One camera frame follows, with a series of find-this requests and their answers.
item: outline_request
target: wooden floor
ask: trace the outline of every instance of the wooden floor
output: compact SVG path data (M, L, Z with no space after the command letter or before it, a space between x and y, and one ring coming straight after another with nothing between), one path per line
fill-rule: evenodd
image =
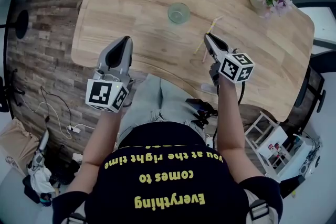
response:
M16 20L17 15L23 9L29 12L29 27L25 37L18 40L13 29L8 33L7 69L18 69L15 85L24 90L24 99L32 110L36 110L39 103L43 102L40 86L48 92L59 95L68 104L71 110L71 123L76 125L83 123L95 127L99 117L99 111L85 105L85 92L87 80L92 77L93 69L79 66L71 60L71 44L79 7L82 0L14 0L11 21ZM141 81L147 74L131 72L131 77L136 83L130 94L130 98ZM312 75L313 85L318 83L317 76ZM57 97L46 96L47 102L57 111L62 131L68 135L66 126L69 125L69 111L64 103ZM307 94L300 108L293 108L289 122L284 125L286 130L290 126L299 125L306 117L312 95ZM48 111L45 105L41 105L36 113L30 111L25 105L17 107L12 102L14 116L21 120L27 131L40 137L45 130L44 118ZM240 112L244 128L258 118L260 109L250 105L241 105ZM206 132L212 136L215 131L216 119L210 120ZM50 109L50 121L48 122L51 135L49 145L59 148L64 145L64 153L72 157L73 152L82 153L90 138L92 130L80 126L81 133L72 135L69 140L60 132L57 117ZM256 166L262 170L256 155L247 146L247 154Z

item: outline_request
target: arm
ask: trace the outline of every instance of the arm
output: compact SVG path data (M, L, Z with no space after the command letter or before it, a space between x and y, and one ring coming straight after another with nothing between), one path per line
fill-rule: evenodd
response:
M250 177L263 176L245 153L245 134L241 120L236 87L220 76L217 150L224 157L237 183Z
M66 192L92 192L96 183L98 170L104 159L113 151L121 120L119 113L102 112L96 129L83 153L80 171L69 185Z

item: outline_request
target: green glass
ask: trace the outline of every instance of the green glass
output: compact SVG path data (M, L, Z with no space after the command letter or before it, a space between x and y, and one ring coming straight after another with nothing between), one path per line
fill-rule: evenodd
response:
M190 18L190 9L183 3L173 3L168 9L168 17L173 23L185 23Z

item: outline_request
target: person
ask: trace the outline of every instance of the person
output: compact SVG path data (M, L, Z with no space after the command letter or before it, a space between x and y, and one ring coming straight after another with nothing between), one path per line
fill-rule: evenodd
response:
M205 145L187 98L177 86L148 75L122 121L121 112L102 112L79 173L52 201L53 223L67 223L79 208L87 223L246 223L245 190L274 208L279 221L279 184L245 153L235 85L221 76L217 151Z

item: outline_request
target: black t-shirt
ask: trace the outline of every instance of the black t-shirt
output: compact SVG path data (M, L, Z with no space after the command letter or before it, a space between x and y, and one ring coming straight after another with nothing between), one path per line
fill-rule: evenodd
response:
M92 193L65 193L53 200L59 224L85 201L88 223L245 223L244 189L282 214L279 184L267 177L236 183L225 160L190 127L173 122L138 126L111 153L98 172Z

